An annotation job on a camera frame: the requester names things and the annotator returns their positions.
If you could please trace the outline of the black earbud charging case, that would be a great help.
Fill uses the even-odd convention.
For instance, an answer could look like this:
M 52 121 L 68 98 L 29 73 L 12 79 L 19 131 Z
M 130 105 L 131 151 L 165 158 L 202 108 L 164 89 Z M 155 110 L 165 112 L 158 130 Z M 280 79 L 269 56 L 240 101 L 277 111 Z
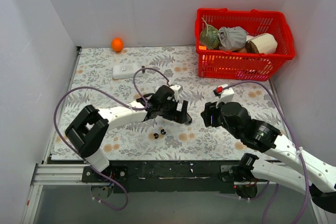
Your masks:
M 192 120 L 191 116 L 187 115 L 185 124 L 190 125 L 192 122 L 193 122 L 193 120 Z

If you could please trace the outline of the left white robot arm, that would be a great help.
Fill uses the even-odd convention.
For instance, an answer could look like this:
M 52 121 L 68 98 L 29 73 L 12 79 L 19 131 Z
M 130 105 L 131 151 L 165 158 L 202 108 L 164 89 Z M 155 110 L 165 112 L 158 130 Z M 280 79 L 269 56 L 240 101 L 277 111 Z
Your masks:
M 180 85 L 162 85 L 154 93 L 126 104 L 107 109 L 85 106 L 65 130 L 78 155 L 92 166 L 93 175 L 100 182 L 111 178 L 110 162 L 100 148 L 105 134 L 127 124 L 145 122 L 158 116 L 179 124 L 191 124 L 187 112 L 188 102 L 183 101 L 180 110 Z

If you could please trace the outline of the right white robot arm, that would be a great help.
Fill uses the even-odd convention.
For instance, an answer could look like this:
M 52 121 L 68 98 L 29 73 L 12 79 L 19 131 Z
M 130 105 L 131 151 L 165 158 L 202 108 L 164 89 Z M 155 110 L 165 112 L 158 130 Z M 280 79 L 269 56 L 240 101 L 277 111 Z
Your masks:
M 205 104 L 201 117 L 206 127 L 223 127 L 245 146 L 273 157 L 280 166 L 246 153 L 238 165 L 222 172 L 226 181 L 245 182 L 264 179 L 291 188 L 302 194 L 309 193 L 313 203 L 323 210 L 335 213 L 335 167 L 321 161 L 294 143 L 279 129 L 250 117 L 237 102 Z

